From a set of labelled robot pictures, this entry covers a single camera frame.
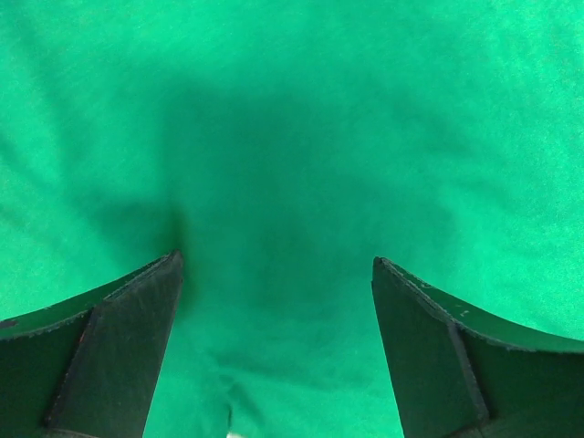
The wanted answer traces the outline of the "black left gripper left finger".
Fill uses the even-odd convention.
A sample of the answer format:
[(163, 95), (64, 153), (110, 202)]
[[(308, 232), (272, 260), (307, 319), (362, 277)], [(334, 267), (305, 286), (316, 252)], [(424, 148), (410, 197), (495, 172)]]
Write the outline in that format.
[(174, 250), (1, 322), (4, 437), (141, 437), (183, 285)]

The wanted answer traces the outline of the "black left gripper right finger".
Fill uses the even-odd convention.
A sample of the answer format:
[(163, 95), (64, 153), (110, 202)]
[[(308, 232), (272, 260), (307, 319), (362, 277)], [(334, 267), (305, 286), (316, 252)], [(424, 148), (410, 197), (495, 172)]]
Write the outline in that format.
[(580, 437), (583, 344), (500, 318), (392, 261), (372, 295), (407, 437)]

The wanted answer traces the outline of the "green t-shirt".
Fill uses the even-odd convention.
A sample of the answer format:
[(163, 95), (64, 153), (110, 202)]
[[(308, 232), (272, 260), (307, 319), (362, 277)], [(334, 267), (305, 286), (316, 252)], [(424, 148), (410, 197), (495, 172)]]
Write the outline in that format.
[(377, 256), (583, 337), (580, 1), (4, 1), (1, 315), (172, 250), (149, 437), (398, 437)]

